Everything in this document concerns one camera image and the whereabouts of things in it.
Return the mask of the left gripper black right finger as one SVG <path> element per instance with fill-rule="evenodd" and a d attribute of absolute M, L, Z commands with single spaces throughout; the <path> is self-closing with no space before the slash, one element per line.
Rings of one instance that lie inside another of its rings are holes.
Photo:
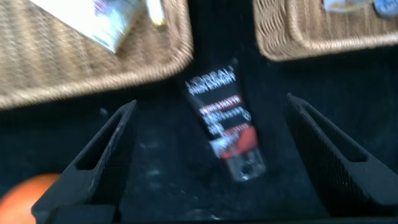
<path fill-rule="evenodd" d="M 299 97 L 286 96 L 284 116 L 312 185 L 330 215 L 397 215 L 397 174 L 393 170 Z"/>

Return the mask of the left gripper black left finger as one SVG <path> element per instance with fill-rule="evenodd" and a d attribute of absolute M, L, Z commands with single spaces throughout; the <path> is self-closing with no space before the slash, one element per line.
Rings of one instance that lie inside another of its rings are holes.
<path fill-rule="evenodd" d="M 118 223 L 136 132 L 135 100 L 120 107 L 31 211 L 38 223 Z"/>

